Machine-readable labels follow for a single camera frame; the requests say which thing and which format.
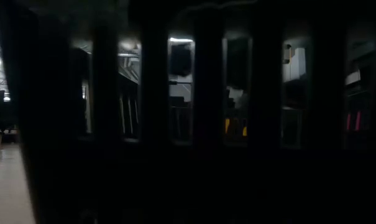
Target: floor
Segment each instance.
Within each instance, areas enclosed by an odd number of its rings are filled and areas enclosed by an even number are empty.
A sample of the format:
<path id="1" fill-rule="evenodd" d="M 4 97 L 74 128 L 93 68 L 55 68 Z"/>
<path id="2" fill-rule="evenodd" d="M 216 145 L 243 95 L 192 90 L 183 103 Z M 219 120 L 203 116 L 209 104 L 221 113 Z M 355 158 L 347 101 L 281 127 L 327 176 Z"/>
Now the floor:
<path id="1" fill-rule="evenodd" d="M 0 224 L 34 224 L 19 146 L 0 150 Z"/>

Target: concrete floor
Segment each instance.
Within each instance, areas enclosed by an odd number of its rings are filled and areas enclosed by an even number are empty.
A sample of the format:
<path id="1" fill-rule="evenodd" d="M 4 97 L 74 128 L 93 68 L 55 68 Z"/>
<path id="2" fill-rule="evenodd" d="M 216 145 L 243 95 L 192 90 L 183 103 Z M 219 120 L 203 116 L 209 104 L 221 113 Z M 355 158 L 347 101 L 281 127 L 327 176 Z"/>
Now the concrete floor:
<path id="1" fill-rule="evenodd" d="M 0 151 L 0 224 L 34 224 L 18 145 Z"/>

